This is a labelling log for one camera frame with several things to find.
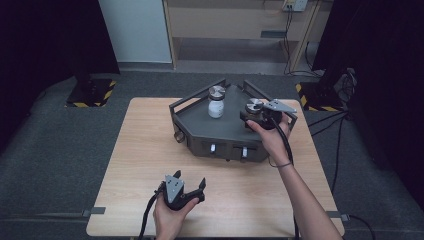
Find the wrist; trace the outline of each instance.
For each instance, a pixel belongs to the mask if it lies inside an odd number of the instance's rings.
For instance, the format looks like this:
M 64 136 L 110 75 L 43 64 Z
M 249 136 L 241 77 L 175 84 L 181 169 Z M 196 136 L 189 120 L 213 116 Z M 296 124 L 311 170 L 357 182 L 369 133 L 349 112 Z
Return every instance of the wrist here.
M 272 157 L 272 159 L 274 160 L 275 165 L 279 165 L 279 166 L 287 165 L 291 163 L 289 158 L 286 155 L 283 155 L 283 156 L 279 155 L 277 157 Z
M 174 238 L 158 235 L 156 236 L 155 240 L 174 240 Z

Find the human arm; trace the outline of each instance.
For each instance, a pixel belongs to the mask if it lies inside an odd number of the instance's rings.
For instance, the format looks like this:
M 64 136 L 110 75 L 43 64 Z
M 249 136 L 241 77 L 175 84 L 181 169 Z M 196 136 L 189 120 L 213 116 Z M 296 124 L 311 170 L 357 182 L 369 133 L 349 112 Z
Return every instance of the human arm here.
M 289 137 L 290 131 L 287 122 L 288 117 L 283 114 L 280 127 Z M 265 149 L 277 166 L 290 163 L 277 129 L 265 130 L 253 121 L 247 121 L 247 124 L 259 133 Z M 337 228 L 294 166 L 289 164 L 285 167 L 278 167 L 278 171 L 287 189 L 302 239 L 342 239 Z
M 199 199 L 194 198 L 181 210 L 174 211 L 166 206 L 163 194 L 160 193 L 156 200 L 155 210 L 153 211 L 156 226 L 156 240 L 175 239 L 181 231 L 185 217 L 198 202 Z

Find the yellow and black warning tape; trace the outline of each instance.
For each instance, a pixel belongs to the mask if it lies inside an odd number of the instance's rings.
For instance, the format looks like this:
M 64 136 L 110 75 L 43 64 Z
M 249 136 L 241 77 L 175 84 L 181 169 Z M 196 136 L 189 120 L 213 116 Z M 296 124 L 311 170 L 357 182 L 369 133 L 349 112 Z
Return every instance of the yellow and black warning tape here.
M 314 106 L 308 101 L 305 93 L 302 90 L 301 84 L 296 84 L 296 91 L 299 94 L 300 104 L 302 105 L 303 110 L 306 111 L 343 111 L 343 107 L 335 107 L 335 106 Z
M 112 90 L 115 87 L 116 81 L 111 81 L 108 89 L 101 101 L 98 102 L 73 102 L 73 103 L 66 103 L 65 107 L 102 107 L 106 104 L 107 100 L 109 100 L 110 96 L 112 95 Z

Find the bottle cap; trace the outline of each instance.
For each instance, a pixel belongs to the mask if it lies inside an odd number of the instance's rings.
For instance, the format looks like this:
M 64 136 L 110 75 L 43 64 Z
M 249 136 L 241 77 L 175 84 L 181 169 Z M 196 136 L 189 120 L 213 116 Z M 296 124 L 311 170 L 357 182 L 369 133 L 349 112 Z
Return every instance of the bottle cap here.
M 225 88 L 221 86 L 213 86 L 209 88 L 209 99 L 221 101 L 225 98 Z
M 262 108 L 264 107 L 264 103 L 257 99 L 257 98 L 251 98 L 246 103 L 245 109 L 250 114 L 259 114 L 262 111 Z

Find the human hand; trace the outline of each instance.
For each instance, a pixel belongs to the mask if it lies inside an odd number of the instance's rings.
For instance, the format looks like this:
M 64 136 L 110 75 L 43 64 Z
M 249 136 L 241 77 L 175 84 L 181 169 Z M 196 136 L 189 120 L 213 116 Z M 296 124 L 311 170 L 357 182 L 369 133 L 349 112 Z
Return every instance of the human hand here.
M 173 240 L 180 233 L 187 214 L 197 205 L 198 198 L 192 199 L 181 210 L 171 210 L 165 204 L 163 194 L 160 193 L 156 200 L 153 217 L 156 225 L 157 240 Z
M 282 113 L 283 117 L 280 122 L 280 127 L 284 134 L 289 138 L 289 117 Z M 265 130 L 258 123 L 248 120 L 246 122 L 253 131 L 257 132 L 262 138 L 262 144 L 267 152 L 271 155 L 277 165 L 284 165 L 290 162 L 283 140 L 277 129 Z

